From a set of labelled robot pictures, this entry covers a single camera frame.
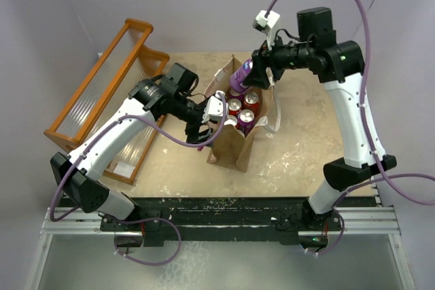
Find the purple soda can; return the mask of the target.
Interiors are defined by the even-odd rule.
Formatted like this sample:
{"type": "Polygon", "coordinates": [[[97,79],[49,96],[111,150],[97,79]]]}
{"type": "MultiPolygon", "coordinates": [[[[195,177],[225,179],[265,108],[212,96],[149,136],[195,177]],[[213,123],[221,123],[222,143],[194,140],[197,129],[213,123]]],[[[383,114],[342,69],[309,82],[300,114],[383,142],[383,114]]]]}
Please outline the purple soda can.
{"type": "Polygon", "coordinates": [[[255,125],[254,119],[255,119],[255,115],[253,111],[249,109],[241,110],[237,116],[238,130],[243,132],[244,135],[248,135],[255,125]]]}
{"type": "Polygon", "coordinates": [[[228,92],[228,97],[229,97],[230,99],[232,99],[232,98],[236,98],[236,99],[238,99],[238,100],[240,100],[240,101],[243,100],[243,94],[240,94],[240,93],[234,91],[233,89],[230,89],[230,90],[229,90],[229,92],[228,92]]]}
{"type": "Polygon", "coordinates": [[[231,76],[230,87],[239,94],[244,94],[250,89],[245,84],[246,77],[251,73],[252,59],[246,60],[231,76]]]}

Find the red cola can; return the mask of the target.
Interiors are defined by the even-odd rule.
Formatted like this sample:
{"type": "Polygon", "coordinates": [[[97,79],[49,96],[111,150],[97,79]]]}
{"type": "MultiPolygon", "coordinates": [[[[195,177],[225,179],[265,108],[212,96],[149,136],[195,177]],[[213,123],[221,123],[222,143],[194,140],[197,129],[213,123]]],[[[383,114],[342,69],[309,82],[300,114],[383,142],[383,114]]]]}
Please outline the red cola can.
{"type": "Polygon", "coordinates": [[[256,92],[246,92],[243,97],[243,108],[257,112],[260,104],[260,97],[256,92]]]}
{"type": "Polygon", "coordinates": [[[239,99],[231,98],[228,100],[228,113],[230,115],[237,117],[241,110],[242,110],[242,103],[239,99]]]}
{"type": "Polygon", "coordinates": [[[234,126],[235,128],[237,128],[238,119],[233,115],[228,115],[225,122],[224,122],[224,125],[225,126],[234,126]]]}

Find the brown canvas tote bag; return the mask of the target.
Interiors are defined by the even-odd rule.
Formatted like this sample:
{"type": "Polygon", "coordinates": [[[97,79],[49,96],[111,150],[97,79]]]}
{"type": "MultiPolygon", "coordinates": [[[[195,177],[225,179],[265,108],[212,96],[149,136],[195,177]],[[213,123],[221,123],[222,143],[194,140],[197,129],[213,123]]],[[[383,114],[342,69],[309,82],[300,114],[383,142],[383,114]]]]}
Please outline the brown canvas tote bag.
{"type": "MultiPolygon", "coordinates": [[[[235,57],[232,57],[221,69],[205,90],[205,95],[211,96],[216,91],[224,91],[229,95],[230,76],[242,65],[235,57]]],[[[255,116],[254,128],[246,136],[234,126],[225,126],[209,152],[207,162],[223,168],[247,172],[251,155],[254,135],[261,129],[269,133],[276,133],[281,124],[281,104],[277,96],[276,88],[271,86],[267,90],[253,88],[260,96],[259,112],[255,116]]]]}

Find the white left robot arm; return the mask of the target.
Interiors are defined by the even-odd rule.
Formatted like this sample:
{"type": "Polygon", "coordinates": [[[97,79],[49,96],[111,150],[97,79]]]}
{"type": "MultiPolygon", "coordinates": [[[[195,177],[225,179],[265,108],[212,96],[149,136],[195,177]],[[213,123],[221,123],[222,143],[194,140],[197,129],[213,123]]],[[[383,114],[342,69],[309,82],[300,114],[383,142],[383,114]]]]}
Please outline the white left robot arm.
{"type": "Polygon", "coordinates": [[[120,150],[146,128],[184,147],[210,145],[218,133],[200,128],[209,121],[225,120],[226,95],[217,91],[195,103],[190,96],[198,82],[198,75],[178,62],[165,75],[139,81],[120,108],[87,141],[67,155],[53,155],[50,165],[57,188],[50,203],[51,221],[66,217],[54,212],[61,194],[66,194],[75,208],[109,215],[124,230],[135,229],[140,221],[139,206],[99,179],[120,150]]]}

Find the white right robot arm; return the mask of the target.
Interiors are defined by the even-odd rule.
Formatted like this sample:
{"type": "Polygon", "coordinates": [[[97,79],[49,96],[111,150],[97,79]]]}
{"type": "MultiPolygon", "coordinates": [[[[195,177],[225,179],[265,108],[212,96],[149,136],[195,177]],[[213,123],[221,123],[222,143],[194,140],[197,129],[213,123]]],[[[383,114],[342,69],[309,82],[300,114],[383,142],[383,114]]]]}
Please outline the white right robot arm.
{"type": "Polygon", "coordinates": [[[279,14],[265,10],[254,19],[253,27],[263,32],[266,40],[252,53],[252,67],[242,84],[265,90],[287,70],[308,69],[331,98],[344,155],[324,165],[324,180],[302,206],[303,224],[317,230],[345,191],[396,167],[397,160],[386,153],[377,138],[362,84],[362,51],[354,41],[337,42],[331,10],[315,7],[299,11],[299,36],[294,43],[284,44],[278,36],[279,20],[279,14]]]}

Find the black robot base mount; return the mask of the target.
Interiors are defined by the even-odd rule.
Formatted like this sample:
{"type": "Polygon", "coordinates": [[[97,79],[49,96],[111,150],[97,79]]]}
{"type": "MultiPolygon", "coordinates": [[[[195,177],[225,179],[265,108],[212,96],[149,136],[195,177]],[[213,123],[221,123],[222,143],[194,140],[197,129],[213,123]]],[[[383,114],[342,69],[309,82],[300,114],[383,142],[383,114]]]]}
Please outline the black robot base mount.
{"type": "Polygon", "coordinates": [[[161,247],[166,241],[278,242],[324,249],[327,235],[349,223],[338,209],[316,217],[304,197],[135,198],[126,223],[100,213],[98,230],[121,247],[161,247]]]}

